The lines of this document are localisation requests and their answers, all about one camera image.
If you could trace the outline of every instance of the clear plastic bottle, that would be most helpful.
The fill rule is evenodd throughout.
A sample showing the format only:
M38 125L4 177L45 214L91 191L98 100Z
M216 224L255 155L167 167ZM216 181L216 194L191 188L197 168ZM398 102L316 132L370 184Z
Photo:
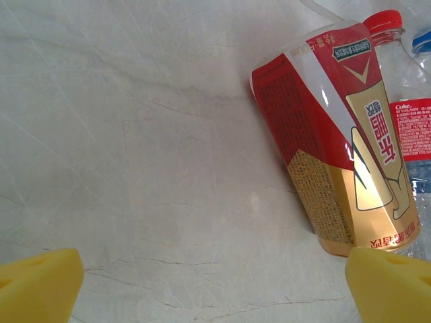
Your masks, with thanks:
M416 34L411 44L414 60L427 73L431 73L431 28Z
M431 98L431 76L408 55L401 43L404 33L401 14L396 10L381 11L365 20L364 25L370 30L375 45L389 102L408 103L409 100ZM411 181L412 174L417 172L423 176L421 181L431 181L431 166L423 168L416 161L411 161L406 162L406 167ZM421 194L426 194L416 190L417 184L412 181L415 200L421 199ZM418 208L418 211L423 219L426 216L425 209ZM425 258L421 237L398 253Z

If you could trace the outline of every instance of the tabletop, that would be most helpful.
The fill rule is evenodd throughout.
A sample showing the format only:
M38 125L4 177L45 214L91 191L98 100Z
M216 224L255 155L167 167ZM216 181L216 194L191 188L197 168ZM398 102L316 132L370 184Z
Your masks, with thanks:
M360 322L248 85L327 20L278 0L0 0L0 18L0 261L77 248L70 322Z

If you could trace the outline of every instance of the red bottle cap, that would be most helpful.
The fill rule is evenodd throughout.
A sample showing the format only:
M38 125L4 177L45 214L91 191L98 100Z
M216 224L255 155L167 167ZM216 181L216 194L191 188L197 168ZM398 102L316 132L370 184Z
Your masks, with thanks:
M378 12L364 21L364 25L375 35L386 30L403 27L403 18L397 10L385 10Z

